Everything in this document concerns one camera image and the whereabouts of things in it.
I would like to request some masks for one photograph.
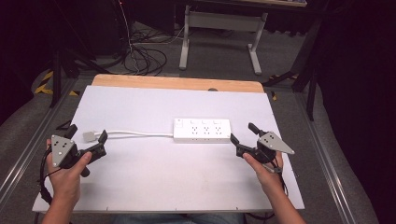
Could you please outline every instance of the power strip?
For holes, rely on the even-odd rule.
[[[174,139],[179,143],[230,143],[228,119],[175,119]]]

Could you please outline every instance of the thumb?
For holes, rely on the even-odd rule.
[[[74,175],[80,175],[82,170],[87,166],[87,164],[90,162],[92,157],[91,152],[86,152],[82,157],[79,159],[79,161],[71,168],[71,172]]]
[[[248,153],[244,153],[243,157],[257,174],[262,172],[262,169],[264,169],[262,167],[262,164],[256,161],[256,159],[254,159],[251,155],[249,155]]]

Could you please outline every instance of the gray floor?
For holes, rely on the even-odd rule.
[[[247,52],[247,44],[253,38],[254,35],[248,33],[234,33],[229,37],[220,37],[213,32],[197,31],[191,36],[188,67],[185,71],[178,69],[181,40],[177,39],[168,45],[144,47],[160,49],[167,55],[168,62],[163,68],[162,76],[263,82],[271,75],[280,75],[289,71],[304,40],[303,36],[289,37],[286,34],[264,32],[257,49],[263,74],[255,76]],[[119,65],[109,70],[115,73],[125,72]],[[32,86],[33,90],[44,74],[45,71],[37,78]],[[93,78],[90,72],[84,74],[76,80],[69,80],[69,84],[64,80],[66,83],[64,87],[69,85],[71,90],[83,92]],[[306,92],[293,93],[290,84],[290,80],[285,80],[265,90],[276,93],[277,100],[270,99],[270,101],[279,130],[283,139],[296,151],[296,155],[290,156],[290,161],[298,176],[297,182],[305,204],[305,210],[301,210],[300,213],[308,223],[377,223],[370,201],[332,134],[331,124],[321,102],[320,90],[317,92],[315,102],[315,121],[310,122],[302,109]],[[28,223],[33,222],[35,218],[31,209],[39,191],[36,181],[45,148],[44,141],[53,133],[62,133],[55,131],[55,128],[73,118],[80,99],[80,96],[65,96],[57,110],[56,108],[49,110],[50,97],[47,94],[35,94],[32,101],[15,112],[0,127],[0,141],[3,146],[0,149],[1,181],[9,181],[7,177],[13,174],[19,177],[13,182],[18,184],[8,190],[4,190],[3,187],[1,189],[2,193],[7,194],[2,195],[0,203],[0,223]],[[54,114],[52,119],[49,118],[51,113]],[[40,128],[39,125],[43,120],[48,122],[48,126]],[[42,129],[43,134],[37,134],[37,129]],[[332,165],[327,169],[323,166],[323,151],[327,156],[327,163],[330,162]],[[26,164],[24,168],[16,172],[12,168],[14,164],[23,163],[21,155],[29,156],[24,162]],[[333,182],[329,181],[332,177],[328,174],[335,174],[338,177],[335,182],[338,183],[336,189],[341,187],[341,191],[332,190]],[[346,204],[339,204],[340,200],[337,200],[337,197]],[[345,219],[344,213],[348,211],[352,218]],[[74,223],[109,223],[110,215],[76,214],[73,215],[73,221]],[[251,224],[261,223],[251,217],[248,217],[247,221]],[[267,223],[276,223],[276,220],[273,218]]]

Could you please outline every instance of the person's left hand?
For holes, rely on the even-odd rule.
[[[76,205],[80,196],[80,174],[90,162],[91,157],[91,152],[87,152],[72,168],[62,169],[49,176],[53,187],[53,201],[67,204],[72,208]],[[52,166],[52,153],[47,157],[47,167],[49,174],[59,169]]]

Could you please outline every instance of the hand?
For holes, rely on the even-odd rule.
[[[245,161],[253,168],[256,172],[257,178],[262,184],[262,190],[265,194],[271,194],[274,190],[283,190],[282,184],[280,182],[279,174],[274,174],[265,169],[261,163],[256,161],[252,156],[248,153],[244,153],[243,155]],[[282,154],[280,152],[276,153],[277,165],[279,167],[283,167]]]
[[[80,196],[80,174],[90,162],[91,157],[91,152],[87,152],[72,168],[62,169],[49,176],[53,187],[53,201],[62,202],[72,206],[72,208],[76,205]],[[59,169],[52,166],[52,153],[47,157],[47,166],[49,174]]]

